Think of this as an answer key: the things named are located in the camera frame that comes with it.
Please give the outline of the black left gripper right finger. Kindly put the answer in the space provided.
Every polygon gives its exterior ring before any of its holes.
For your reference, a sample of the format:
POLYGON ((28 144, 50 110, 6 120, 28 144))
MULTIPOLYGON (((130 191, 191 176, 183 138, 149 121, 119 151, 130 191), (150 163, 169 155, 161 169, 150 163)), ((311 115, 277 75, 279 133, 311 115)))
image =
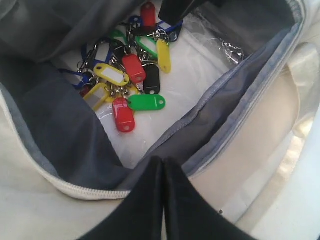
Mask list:
POLYGON ((172 158, 163 160, 168 240, 253 240, 212 208, 172 158))

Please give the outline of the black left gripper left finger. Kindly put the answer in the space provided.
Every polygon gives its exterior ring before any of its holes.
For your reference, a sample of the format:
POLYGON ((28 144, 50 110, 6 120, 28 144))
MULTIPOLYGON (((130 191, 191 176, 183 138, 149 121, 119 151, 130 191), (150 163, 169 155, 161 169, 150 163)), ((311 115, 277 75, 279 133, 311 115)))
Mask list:
POLYGON ((82 240, 160 240, 163 225, 163 162, 152 157, 130 194, 82 240))

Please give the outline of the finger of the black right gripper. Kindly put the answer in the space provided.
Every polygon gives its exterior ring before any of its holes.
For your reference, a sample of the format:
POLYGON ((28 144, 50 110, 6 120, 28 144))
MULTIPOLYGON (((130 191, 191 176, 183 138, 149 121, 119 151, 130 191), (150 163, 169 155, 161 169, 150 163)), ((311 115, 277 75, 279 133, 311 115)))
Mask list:
POLYGON ((203 0, 163 0, 158 17, 166 23, 178 23, 203 3, 203 0))

